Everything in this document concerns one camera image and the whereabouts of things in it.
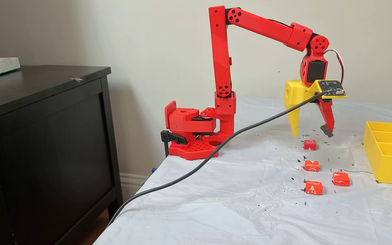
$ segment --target robotic arm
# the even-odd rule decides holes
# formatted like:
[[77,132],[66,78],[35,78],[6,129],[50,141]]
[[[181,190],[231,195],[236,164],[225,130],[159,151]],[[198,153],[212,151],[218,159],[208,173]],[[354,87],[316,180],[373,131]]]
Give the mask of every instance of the robotic arm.
[[[171,131],[165,130],[161,134],[166,155],[170,153],[187,160],[206,158],[215,149],[214,145],[222,143],[234,133],[235,92],[231,85],[232,59],[228,53],[228,25],[253,31],[298,51],[307,50],[300,64],[301,80],[288,81],[286,85],[284,103],[288,109],[311,98],[317,92],[314,81],[325,79],[328,65],[323,57],[329,45],[328,39],[305,26],[296,23],[288,26],[243,11],[241,8],[225,9],[224,6],[210,7],[209,15],[216,81],[215,106],[206,108],[200,113],[196,109],[177,108],[175,101],[165,107],[166,128]],[[332,101],[320,98],[314,103],[319,106],[325,119],[326,124],[322,129],[330,135],[334,125]],[[288,116],[293,135],[297,137],[299,109],[292,111]],[[216,127],[215,119],[220,121],[219,132],[213,132]]]

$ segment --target dresser top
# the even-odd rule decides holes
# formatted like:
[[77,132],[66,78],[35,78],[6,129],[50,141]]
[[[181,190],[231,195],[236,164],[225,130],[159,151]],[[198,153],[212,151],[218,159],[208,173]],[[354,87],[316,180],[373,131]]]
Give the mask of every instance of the dresser top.
[[0,115],[107,76],[109,67],[35,65],[0,75]]

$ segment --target white wire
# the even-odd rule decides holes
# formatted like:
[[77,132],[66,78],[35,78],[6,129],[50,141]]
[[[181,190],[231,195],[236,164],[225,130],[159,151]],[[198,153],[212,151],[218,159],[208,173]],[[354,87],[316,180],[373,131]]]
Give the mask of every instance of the white wire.
[[337,55],[337,59],[340,62],[340,65],[341,65],[341,81],[340,81],[340,83],[342,84],[343,83],[343,79],[344,79],[344,63],[343,63],[343,60],[341,59],[341,55],[335,49],[327,49],[325,52],[323,52],[323,54],[326,54],[328,51],[335,52],[336,55]]

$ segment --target black clamp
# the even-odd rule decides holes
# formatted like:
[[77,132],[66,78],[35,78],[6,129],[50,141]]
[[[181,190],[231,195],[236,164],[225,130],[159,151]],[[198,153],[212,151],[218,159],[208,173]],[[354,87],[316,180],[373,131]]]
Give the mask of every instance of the black clamp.
[[161,141],[164,142],[164,152],[165,152],[166,157],[168,156],[168,143],[170,141],[176,142],[177,144],[180,144],[180,145],[188,144],[187,139],[185,139],[185,137],[183,137],[181,135],[174,134],[174,133],[169,132],[167,130],[163,130],[161,132]]

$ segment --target red candy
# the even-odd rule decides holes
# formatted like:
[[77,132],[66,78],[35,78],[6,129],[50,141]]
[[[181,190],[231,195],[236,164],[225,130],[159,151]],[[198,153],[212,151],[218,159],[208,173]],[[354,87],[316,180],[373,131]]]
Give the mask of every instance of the red candy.
[[319,171],[319,161],[305,161],[305,170],[306,171],[314,171],[318,172]]
[[349,175],[343,172],[334,172],[332,175],[332,181],[334,185],[339,185],[339,186],[350,185]]
[[317,181],[306,181],[305,192],[308,194],[321,195],[323,192],[323,185]]
[[304,141],[304,149],[316,150],[317,142],[316,141]]

